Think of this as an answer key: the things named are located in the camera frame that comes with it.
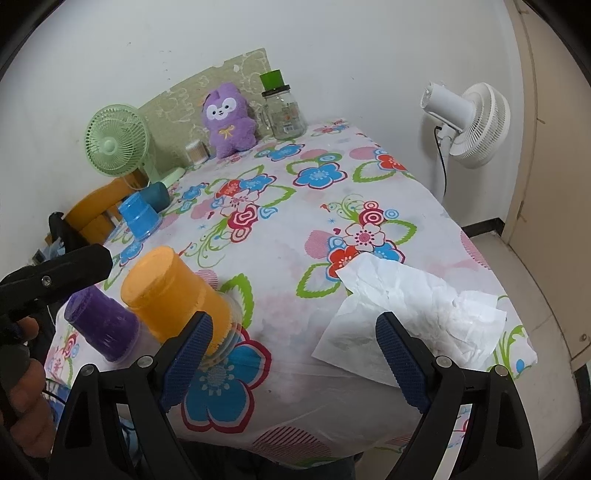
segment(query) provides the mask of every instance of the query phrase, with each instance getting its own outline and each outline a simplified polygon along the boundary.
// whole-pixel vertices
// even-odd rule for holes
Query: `green lid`
[[[281,76],[281,70],[273,70],[272,72],[263,73],[261,75],[261,82],[265,90],[273,90],[285,85],[283,77]]]

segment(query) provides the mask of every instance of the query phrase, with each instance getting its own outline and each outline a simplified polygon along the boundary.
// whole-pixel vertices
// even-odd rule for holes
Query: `orange chair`
[[[114,179],[108,185],[95,190],[79,201],[64,218],[74,230],[80,232],[91,244],[104,244],[115,229],[111,218],[121,220],[117,207],[136,189],[145,187],[147,181],[139,175]],[[51,237],[46,237],[51,244]]]

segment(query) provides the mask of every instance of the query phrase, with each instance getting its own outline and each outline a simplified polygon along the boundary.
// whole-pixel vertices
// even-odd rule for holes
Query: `orange cup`
[[[232,327],[230,307],[170,247],[158,247],[141,258],[121,285],[121,299],[164,343],[177,336],[197,311],[209,314],[213,354]]]

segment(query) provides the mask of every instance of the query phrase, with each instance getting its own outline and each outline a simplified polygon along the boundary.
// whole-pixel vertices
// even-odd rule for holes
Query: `bed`
[[[114,268],[100,287],[121,301],[138,258],[169,245],[240,305],[239,343],[222,363],[198,370],[168,414],[182,439],[296,468],[374,446],[404,448],[420,415],[399,389],[311,356],[347,296],[335,272],[362,251],[428,271],[460,291],[497,295],[506,325],[484,368],[503,364],[518,381],[536,362],[510,299],[470,239],[402,163],[342,119],[313,125],[293,142],[267,138],[192,167],[170,194],[161,227],[146,241],[134,241],[124,223],[113,232],[105,246]],[[140,342],[135,354],[157,348]],[[117,367],[60,312],[48,375],[71,385],[89,362]],[[450,446],[462,441],[468,416],[463,407]]]

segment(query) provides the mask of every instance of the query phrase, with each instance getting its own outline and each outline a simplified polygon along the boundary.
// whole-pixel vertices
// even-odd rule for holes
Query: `fan grille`
[[[509,103],[487,83],[473,85],[462,97],[475,104],[476,115],[472,125],[454,140],[450,156],[467,168],[482,167],[509,132]]]
[[[144,161],[150,133],[137,109],[109,105],[97,112],[86,129],[86,157],[104,175],[120,177]]]

